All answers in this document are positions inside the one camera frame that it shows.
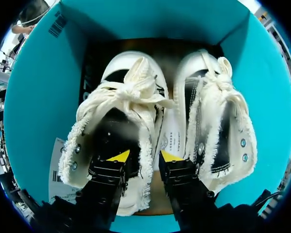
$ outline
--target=shoelace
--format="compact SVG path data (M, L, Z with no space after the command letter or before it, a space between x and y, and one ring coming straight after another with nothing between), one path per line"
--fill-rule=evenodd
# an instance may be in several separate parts
M155 134L155 104L172 108L172 100L158 94L155 76L146 58L138 59L124 77L124 83L102 82L77 110L77 121L90 114L100 122L112 108L124 112L135 122L144 124L150 135Z
M237 118L240 130L243 130L244 127L244 115L249 115L248 106L243 95L234 89L232 83L232 66L227 58L220 57L218 59L218 65L221 70L221 74L216 75L209 58L209 54L206 51L202 52L202 56L206 63L206 66L209 72L206 73L204 81L208 84L217 85L218 88L222 91L222 95L225 98L222 98L222 103L224 101L231 101L235 105L235 117Z

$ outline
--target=barcode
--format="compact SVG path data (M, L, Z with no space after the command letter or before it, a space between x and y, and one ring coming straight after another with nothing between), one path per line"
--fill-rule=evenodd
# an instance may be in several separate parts
M56 21L52 24L51 28L48 30L54 37L58 38L65 25L67 24L67 20L63 15L59 14Z
M57 175L57 171L53 171L53 181L54 181L54 182L63 182L63 181L60 179L60 176Z

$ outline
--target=shoe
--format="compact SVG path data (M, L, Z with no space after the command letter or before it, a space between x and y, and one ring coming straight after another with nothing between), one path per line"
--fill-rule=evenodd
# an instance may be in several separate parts
M215 194L249 176L257 163L247 103L231 78L228 59L200 50L181 61L174 85L179 153Z
M77 110L59 162L62 181L83 188L93 156L106 160L130 150L133 168L117 215L148 208L163 114L171 107L164 75L150 56L137 51L115 56Z

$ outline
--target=person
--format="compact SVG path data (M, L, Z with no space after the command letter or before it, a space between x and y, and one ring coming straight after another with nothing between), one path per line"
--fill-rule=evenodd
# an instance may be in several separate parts
M32 0L25 9L19 14L17 21L12 24L12 32L15 34L30 34L35 24L49 10L49 5L45 0Z

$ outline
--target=person's arm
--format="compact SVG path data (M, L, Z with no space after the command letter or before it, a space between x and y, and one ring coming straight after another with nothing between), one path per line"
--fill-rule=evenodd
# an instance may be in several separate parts
M20 34L20 33L30 34L32 29L33 29L33 26L23 28L23 27L15 25L12 27L12 32L15 34Z

